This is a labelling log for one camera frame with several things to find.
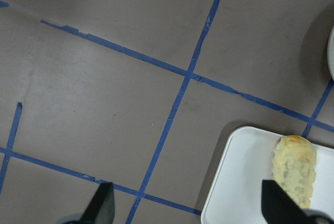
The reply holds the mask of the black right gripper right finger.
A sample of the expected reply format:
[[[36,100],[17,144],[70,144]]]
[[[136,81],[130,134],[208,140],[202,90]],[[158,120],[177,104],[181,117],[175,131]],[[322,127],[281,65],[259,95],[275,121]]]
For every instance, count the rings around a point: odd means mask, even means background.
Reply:
[[[262,180],[261,213],[266,223],[333,223],[321,211],[299,208],[274,180]]]

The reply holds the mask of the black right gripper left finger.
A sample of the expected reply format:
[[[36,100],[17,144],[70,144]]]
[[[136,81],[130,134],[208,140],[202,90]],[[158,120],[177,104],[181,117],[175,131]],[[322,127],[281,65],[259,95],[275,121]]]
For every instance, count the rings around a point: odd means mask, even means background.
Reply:
[[[113,183],[99,185],[81,217],[81,223],[111,224],[115,217]]]

